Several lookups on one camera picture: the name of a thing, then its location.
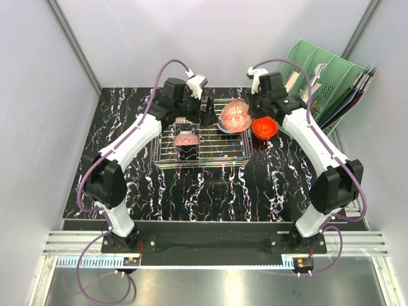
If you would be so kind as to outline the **plain orange bowl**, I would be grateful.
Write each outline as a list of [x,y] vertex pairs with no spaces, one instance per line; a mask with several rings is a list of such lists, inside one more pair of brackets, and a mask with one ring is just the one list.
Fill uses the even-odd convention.
[[277,123],[270,117],[253,120],[251,124],[254,136],[260,140],[269,140],[278,132]]

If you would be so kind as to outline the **blue zigzag pattern bowl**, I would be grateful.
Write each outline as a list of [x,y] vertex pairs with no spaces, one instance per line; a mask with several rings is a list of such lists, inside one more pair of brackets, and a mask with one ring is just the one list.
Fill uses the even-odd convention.
[[249,105],[243,100],[233,100],[225,105],[220,114],[223,120],[235,119],[239,133],[245,131],[252,123]]

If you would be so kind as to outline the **red patterned ceramic bowl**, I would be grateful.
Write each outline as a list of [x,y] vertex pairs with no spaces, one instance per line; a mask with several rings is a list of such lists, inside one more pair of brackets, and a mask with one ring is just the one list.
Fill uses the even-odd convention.
[[176,124],[190,124],[190,122],[185,117],[177,117],[175,119]]

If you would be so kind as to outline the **pink floral pattern bowl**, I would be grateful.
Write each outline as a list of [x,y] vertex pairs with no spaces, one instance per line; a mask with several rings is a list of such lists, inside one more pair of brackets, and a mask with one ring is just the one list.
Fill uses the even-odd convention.
[[195,146],[200,144],[199,137],[192,131],[181,131],[173,141],[175,147]]

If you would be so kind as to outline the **metal wire dish rack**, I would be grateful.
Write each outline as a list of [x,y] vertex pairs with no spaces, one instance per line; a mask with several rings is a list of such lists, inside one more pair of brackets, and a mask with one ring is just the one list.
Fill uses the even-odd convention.
[[[233,100],[236,99],[214,100],[214,111],[218,118],[225,105]],[[200,144],[175,147],[174,138],[181,131],[192,131],[199,137]],[[173,123],[151,143],[151,160],[161,169],[244,166],[252,153],[249,128],[240,133],[226,134],[217,127],[217,123],[212,126],[200,126],[192,122]]]

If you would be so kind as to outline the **blue orange ceramic bowl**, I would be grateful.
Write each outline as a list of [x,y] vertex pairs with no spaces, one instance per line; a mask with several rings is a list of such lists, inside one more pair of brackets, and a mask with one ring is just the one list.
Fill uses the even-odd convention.
[[223,120],[221,116],[218,118],[217,127],[226,134],[238,133],[237,122],[235,119],[225,119]]

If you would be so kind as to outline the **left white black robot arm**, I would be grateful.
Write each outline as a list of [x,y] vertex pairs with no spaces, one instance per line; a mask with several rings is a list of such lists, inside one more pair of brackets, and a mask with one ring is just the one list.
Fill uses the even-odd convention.
[[108,223],[108,236],[123,252],[138,247],[136,226],[125,204],[128,187],[124,171],[139,151],[177,118],[197,124],[216,122],[213,99],[208,99],[206,110],[201,109],[206,84],[203,75],[193,75],[187,81],[168,78],[162,90],[153,93],[146,110],[123,134],[99,152],[85,155],[87,172],[78,188],[77,200],[86,194],[95,202],[95,210]]

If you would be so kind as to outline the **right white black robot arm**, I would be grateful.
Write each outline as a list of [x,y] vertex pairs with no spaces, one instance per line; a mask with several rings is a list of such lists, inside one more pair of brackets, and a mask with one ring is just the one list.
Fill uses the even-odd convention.
[[279,72],[249,68],[252,80],[248,95],[252,119],[270,117],[277,121],[301,146],[317,175],[309,190],[310,205],[294,223],[287,242],[295,252],[314,245],[331,217],[359,196],[362,163],[339,151],[307,112],[298,95],[289,95]]

